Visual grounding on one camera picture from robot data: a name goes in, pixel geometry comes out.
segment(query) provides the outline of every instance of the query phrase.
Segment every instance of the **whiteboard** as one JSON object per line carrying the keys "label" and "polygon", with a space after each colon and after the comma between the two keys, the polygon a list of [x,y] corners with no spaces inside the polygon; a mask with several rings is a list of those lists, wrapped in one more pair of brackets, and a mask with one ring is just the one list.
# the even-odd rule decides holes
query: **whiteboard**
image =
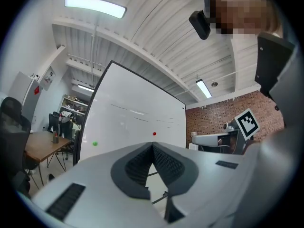
{"label": "whiteboard", "polygon": [[185,148],[185,104],[111,61],[92,95],[83,128],[81,160],[143,142]]}

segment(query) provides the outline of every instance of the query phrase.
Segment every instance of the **wooden desk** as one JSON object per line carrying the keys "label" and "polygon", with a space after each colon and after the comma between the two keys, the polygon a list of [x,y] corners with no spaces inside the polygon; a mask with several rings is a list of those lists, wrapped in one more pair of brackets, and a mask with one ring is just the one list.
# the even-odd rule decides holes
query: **wooden desk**
{"label": "wooden desk", "polygon": [[[67,146],[72,141],[69,139],[59,137],[58,143],[53,143],[53,134],[47,131],[31,133],[28,137],[27,144],[25,146],[25,155],[34,159],[38,163],[43,162],[45,159],[59,151],[61,148]],[[38,164],[41,183],[43,184],[40,165]]]}

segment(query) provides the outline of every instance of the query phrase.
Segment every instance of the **white wall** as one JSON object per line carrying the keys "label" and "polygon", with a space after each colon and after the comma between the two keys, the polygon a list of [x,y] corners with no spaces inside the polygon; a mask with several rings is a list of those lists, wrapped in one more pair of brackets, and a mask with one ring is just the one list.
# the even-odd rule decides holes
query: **white wall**
{"label": "white wall", "polygon": [[30,0],[8,33],[0,57],[0,92],[8,94],[17,73],[32,75],[56,51],[52,0]]}
{"label": "white wall", "polygon": [[[29,76],[38,73],[56,52],[52,20],[52,0],[30,0],[20,12],[2,48],[0,92],[8,94],[19,71]],[[51,64],[56,76],[48,91],[43,90],[40,95],[34,112],[34,131],[41,131],[48,125],[48,114],[57,111],[63,94],[70,93],[72,85],[67,79],[64,56],[59,56]]]}
{"label": "white wall", "polygon": [[54,81],[48,91],[43,90],[34,116],[36,122],[32,123],[32,130],[35,132],[42,131],[42,128],[48,126],[48,114],[56,112],[61,103],[64,94],[69,95],[72,87],[71,79],[68,76],[67,66],[62,62],[55,61],[51,66],[56,74]]}

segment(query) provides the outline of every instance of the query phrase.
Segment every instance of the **brick wall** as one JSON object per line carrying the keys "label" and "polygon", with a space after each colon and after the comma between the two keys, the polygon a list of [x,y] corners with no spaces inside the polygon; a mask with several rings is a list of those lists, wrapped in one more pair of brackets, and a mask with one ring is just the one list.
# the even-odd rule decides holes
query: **brick wall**
{"label": "brick wall", "polygon": [[260,131],[254,135],[255,140],[262,140],[268,134],[284,126],[280,111],[275,110],[275,103],[259,91],[216,104],[207,105],[204,109],[186,110],[187,146],[191,142],[191,132],[197,134],[222,133],[223,125],[244,110],[250,108],[260,124]]}

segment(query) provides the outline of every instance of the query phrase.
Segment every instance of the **ceiling light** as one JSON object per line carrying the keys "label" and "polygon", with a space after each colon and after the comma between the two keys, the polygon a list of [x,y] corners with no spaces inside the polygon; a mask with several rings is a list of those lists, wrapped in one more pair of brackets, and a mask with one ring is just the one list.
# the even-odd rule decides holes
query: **ceiling light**
{"label": "ceiling light", "polygon": [[121,19],[127,11],[126,7],[103,0],[65,0],[65,6],[95,10],[119,19]]}
{"label": "ceiling light", "polygon": [[205,84],[204,84],[204,82],[203,82],[202,79],[196,81],[196,84],[198,85],[198,87],[200,88],[200,90],[205,94],[205,96],[207,98],[211,98],[212,97],[212,95],[210,94],[209,90],[205,86]]}
{"label": "ceiling light", "polygon": [[85,87],[85,86],[82,86],[82,85],[78,85],[78,87],[82,88],[82,89],[86,89],[86,90],[91,91],[91,92],[94,92],[94,90],[89,88],[89,87]]}

